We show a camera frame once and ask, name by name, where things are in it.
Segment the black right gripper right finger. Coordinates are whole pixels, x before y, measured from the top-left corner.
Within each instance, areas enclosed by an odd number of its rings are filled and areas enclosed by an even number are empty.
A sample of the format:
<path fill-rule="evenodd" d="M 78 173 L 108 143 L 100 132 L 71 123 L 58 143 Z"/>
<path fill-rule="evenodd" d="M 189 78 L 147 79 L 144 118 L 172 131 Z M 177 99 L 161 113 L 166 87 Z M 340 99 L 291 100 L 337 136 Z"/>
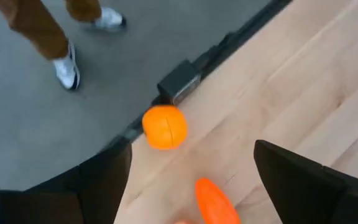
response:
<path fill-rule="evenodd" d="M 283 224 L 330 224 L 345 183 L 325 166 L 268 141 L 257 140 L 254 161 Z"/>

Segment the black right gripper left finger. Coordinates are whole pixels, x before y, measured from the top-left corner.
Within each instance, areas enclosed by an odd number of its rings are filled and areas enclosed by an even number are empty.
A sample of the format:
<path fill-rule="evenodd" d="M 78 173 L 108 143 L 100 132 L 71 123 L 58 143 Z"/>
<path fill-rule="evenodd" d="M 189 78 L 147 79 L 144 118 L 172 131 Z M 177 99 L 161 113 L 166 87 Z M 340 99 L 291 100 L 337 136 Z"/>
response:
<path fill-rule="evenodd" d="M 110 143 L 95 156 L 29 190 L 74 193 L 84 224 L 113 224 L 127 185 L 131 162 L 129 141 Z"/>

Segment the orange toy fruit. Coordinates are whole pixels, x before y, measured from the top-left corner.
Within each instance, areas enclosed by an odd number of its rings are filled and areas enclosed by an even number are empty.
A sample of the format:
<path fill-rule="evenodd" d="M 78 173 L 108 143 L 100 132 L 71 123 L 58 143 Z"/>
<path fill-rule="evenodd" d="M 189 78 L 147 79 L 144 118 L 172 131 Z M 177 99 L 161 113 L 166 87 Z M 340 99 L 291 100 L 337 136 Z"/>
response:
<path fill-rule="evenodd" d="M 142 127 L 152 148 L 171 150 L 180 146 L 188 135 L 185 115 L 173 105 L 157 105 L 142 117 Z"/>

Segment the orange toy carrot green top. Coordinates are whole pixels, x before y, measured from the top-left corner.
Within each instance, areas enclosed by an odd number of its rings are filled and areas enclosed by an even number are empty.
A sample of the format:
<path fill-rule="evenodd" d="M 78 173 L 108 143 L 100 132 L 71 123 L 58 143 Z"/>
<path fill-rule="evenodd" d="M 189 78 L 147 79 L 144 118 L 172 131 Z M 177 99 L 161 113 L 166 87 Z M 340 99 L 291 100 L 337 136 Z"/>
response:
<path fill-rule="evenodd" d="M 241 224 L 231 201 L 211 180 L 198 179 L 195 184 L 195 195 L 205 224 Z"/>

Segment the person's shoe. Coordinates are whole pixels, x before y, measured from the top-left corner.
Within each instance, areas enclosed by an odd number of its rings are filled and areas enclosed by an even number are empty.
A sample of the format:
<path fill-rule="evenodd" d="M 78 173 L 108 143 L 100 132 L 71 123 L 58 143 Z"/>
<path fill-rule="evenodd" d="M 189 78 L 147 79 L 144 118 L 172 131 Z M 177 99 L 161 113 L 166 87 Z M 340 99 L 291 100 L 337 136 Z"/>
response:
<path fill-rule="evenodd" d="M 101 16 L 91 23 L 93 27 L 102 30 L 121 30 L 126 28 L 126 18 L 110 7 L 101 8 Z"/>
<path fill-rule="evenodd" d="M 68 53 L 63 58 L 52 60 L 57 78 L 67 90 L 76 90 L 80 84 L 80 71 L 76 64 L 75 47 L 68 42 Z"/>

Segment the person's leg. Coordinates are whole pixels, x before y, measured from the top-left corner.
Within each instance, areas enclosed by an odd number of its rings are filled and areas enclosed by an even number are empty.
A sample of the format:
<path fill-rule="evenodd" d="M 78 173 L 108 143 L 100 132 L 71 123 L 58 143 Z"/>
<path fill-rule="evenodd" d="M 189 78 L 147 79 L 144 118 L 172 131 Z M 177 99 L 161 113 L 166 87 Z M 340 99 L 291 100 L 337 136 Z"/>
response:
<path fill-rule="evenodd" d="M 80 22 L 93 22 L 101 17 L 98 0 L 65 0 L 66 9 L 71 18 Z"/>
<path fill-rule="evenodd" d="M 0 0 L 0 13 L 46 59 L 67 56 L 68 39 L 41 0 Z"/>

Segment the black block on frame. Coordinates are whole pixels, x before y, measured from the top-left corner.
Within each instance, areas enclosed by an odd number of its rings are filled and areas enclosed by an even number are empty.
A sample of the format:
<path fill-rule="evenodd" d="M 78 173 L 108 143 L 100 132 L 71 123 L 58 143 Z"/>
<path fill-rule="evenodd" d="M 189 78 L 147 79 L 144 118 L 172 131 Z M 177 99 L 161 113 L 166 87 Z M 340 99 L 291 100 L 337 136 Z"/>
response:
<path fill-rule="evenodd" d="M 201 75 L 188 60 L 182 61 L 158 84 L 160 102 L 168 105 L 178 105 L 200 84 Z"/>

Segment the black aluminium table frame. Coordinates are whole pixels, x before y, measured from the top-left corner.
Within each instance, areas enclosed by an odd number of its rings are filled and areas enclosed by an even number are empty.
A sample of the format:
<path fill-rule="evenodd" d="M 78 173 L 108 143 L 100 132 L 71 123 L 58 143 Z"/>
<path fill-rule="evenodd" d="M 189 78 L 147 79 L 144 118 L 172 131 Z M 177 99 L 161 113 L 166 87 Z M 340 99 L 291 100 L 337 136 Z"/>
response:
<path fill-rule="evenodd" d="M 197 71 L 199 71 L 199 74 L 201 75 L 200 83 L 291 2 L 293 2 L 293 0 L 271 0 L 256 15 L 238 28 L 238 30 L 228 32 L 218 44 L 213 45 L 194 61 L 191 62 L 188 60 L 195 66 Z M 160 102 L 160 93 L 153 99 L 147 110 L 157 105 L 168 105 Z M 118 134 L 115 138 L 109 141 L 108 144 L 118 141 L 129 141 L 132 143 L 138 136 L 144 134 L 142 127 L 142 117 L 144 113 L 130 123 L 121 134 Z"/>

